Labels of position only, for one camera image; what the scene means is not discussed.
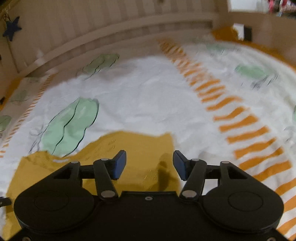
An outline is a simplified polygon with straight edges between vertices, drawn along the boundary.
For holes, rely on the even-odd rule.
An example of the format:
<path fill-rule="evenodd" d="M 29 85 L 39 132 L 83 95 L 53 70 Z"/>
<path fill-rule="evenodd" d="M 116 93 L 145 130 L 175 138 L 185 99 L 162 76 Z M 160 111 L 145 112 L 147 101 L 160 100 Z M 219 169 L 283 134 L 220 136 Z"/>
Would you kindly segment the mustard yellow knit sweater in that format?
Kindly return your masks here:
<path fill-rule="evenodd" d="M 70 156 L 57 157 L 47 151 L 33 152 L 21 158 L 8 187 L 11 200 L 24 190 L 71 161 L 91 165 L 102 158 L 113 158 L 120 150 L 127 154 L 126 166 L 119 180 L 114 182 L 122 191 L 176 191 L 181 182 L 173 167 L 173 138 L 169 133 L 153 137 L 118 131 L 91 142 Z"/>

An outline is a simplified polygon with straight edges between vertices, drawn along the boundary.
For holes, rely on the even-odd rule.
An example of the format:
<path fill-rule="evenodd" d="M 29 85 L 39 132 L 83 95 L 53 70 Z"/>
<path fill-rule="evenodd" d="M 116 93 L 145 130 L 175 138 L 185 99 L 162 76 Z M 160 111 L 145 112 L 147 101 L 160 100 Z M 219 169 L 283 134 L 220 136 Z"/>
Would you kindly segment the white leaf-print duvet cover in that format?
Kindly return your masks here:
<path fill-rule="evenodd" d="M 65 157 L 109 133 L 169 133 L 186 157 L 230 161 L 274 190 L 295 239 L 295 71 L 224 42 L 110 47 L 24 78 L 1 110 L 1 196 L 22 157 Z"/>

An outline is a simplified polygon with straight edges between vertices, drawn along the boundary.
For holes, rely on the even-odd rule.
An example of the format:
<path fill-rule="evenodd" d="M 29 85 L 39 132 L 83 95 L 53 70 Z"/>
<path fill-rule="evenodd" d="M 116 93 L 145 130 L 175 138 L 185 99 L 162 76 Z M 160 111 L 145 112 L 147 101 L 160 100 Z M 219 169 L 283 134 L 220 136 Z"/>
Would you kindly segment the orange bed sheet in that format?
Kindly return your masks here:
<path fill-rule="evenodd" d="M 212 36 L 217 41 L 226 41 L 226 42 L 234 42 L 236 44 L 245 45 L 261 51 L 269 56 L 274 57 L 275 59 L 287 64 L 293 70 L 295 70 L 295 64 L 291 61 L 286 60 L 284 56 L 282 56 L 276 49 L 266 47 L 264 45 L 256 44 L 251 41 L 240 40 L 238 38 L 238 32 L 233 27 L 222 27 L 216 30 L 211 31 Z"/>

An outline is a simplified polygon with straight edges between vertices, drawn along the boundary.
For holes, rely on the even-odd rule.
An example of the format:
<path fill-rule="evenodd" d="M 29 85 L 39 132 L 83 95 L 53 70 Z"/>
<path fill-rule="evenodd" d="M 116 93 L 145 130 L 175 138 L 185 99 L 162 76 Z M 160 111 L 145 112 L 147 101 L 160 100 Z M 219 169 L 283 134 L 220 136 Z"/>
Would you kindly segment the light wooden bed frame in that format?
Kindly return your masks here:
<path fill-rule="evenodd" d="M 295 63 L 295 20 L 245 9 L 246 1 L 5 1 L 1 30 L 18 19 L 13 40 L 1 37 L 1 96 L 23 77 L 50 71 L 95 49 L 103 39 L 234 23 L 251 27 L 255 43 Z"/>

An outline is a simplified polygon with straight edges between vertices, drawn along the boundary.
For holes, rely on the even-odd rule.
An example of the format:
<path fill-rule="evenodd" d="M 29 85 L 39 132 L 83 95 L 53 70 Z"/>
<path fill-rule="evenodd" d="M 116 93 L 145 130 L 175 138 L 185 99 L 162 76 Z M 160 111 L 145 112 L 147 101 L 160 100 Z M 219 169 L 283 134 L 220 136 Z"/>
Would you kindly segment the pile of red clothes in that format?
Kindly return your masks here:
<path fill-rule="evenodd" d="M 295 0 L 269 0 L 267 2 L 269 13 L 295 15 Z"/>

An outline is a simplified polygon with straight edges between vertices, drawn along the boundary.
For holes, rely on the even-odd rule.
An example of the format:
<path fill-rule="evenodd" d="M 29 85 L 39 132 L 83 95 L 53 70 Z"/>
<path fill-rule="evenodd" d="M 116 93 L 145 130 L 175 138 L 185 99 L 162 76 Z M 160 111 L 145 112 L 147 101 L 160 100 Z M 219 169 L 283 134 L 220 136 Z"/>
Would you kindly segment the dark blue star ornament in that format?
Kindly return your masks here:
<path fill-rule="evenodd" d="M 3 33 L 3 37 L 7 37 L 7 39 L 12 42 L 14 35 L 16 32 L 22 30 L 19 26 L 20 17 L 17 16 L 13 21 L 5 21 L 6 23 L 6 30 Z"/>

